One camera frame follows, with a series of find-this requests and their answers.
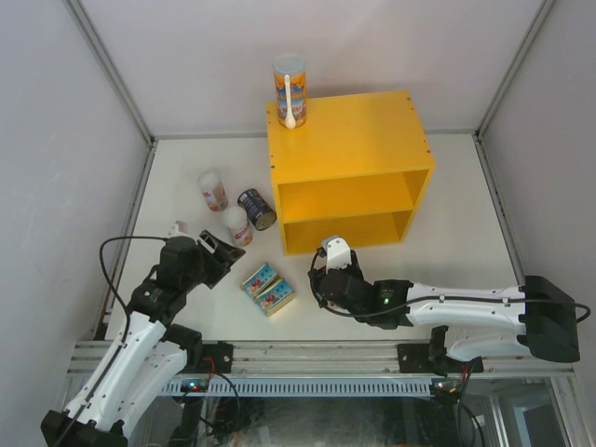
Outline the white porridge can red label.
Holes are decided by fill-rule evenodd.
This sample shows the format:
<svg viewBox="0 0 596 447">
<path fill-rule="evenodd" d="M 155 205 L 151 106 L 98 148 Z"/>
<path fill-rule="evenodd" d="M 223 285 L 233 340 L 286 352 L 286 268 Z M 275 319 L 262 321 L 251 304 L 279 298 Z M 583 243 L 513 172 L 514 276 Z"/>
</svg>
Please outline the white porridge can red label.
<svg viewBox="0 0 596 447">
<path fill-rule="evenodd" d="M 239 206 L 230 206 L 223 211 L 223 224 L 236 247 L 244 248 L 251 244 L 253 236 L 246 211 Z"/>
</svg>

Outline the yellow wooden shelf cabinet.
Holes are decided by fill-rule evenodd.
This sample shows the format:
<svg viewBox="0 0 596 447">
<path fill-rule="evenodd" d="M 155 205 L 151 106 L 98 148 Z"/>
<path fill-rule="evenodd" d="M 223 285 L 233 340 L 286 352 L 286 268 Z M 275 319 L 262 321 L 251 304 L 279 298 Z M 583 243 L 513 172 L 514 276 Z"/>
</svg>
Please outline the yellow wooden shelf cabinet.
<svg viewBox="0 0 596 447">
<path fill-rule="evenodd" d="M 306 102 L 306 121 L 285 129 L 266 106 L 275 208 L 287 254 L 328 237 L 350 246 L 401 243 L 436 169 L 407 90 Z"/>
</svg>

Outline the orange can with spoon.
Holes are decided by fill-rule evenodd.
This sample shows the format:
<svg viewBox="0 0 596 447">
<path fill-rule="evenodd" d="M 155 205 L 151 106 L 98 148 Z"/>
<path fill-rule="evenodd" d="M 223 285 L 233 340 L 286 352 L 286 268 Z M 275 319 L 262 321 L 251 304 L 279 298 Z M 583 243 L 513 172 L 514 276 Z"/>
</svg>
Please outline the orange can with spoon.
<svg viewBox="0 0 596 447">
<path fill-rule="evenodd" d="M 297 129 L 306 121 L 306 69 L 304 59 L 282 54 L 273 62 L 277 113 L 286 129 Z"/>
</svg>

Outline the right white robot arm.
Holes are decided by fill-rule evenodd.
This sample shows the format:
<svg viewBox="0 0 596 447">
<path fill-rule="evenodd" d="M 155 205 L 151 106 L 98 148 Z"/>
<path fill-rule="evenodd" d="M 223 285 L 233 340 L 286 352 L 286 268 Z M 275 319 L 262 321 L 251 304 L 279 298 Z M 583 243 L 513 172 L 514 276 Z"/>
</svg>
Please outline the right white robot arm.
<svg viewBox="0 0 596 447">
<path fill-rule="evenodd" d="M 546 278 L 528 276 L 502 290 L 446 289 L 407 279 L 369 283 L 356 253 L 349 255 L 343 268 L 310 266 L 318 306 L 387 331 L 430 327 L 427 358 L 437 374 L 485 357 L 532 356 L 566 364 L 580 359 L 581 305 Z"/>
</svg>

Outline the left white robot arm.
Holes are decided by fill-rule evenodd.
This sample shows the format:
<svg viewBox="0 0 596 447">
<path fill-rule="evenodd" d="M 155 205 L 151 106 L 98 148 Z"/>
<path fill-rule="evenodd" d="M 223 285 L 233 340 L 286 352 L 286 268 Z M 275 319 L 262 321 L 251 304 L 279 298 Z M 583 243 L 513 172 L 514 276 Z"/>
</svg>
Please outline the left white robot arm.
<svg viewBox="0 0 596 447">
<path fill-rule="evenodd" d="M 204 230 L 163 238 L 159 260 L 125 305 L 125 320 L 88 381 L 41 423 L 49 446 L 126 446 L 168 382 L 204 360 L 202 335 L 175 323 L 188 294 L 214 288 L 245 250 Z"/>
</svg>

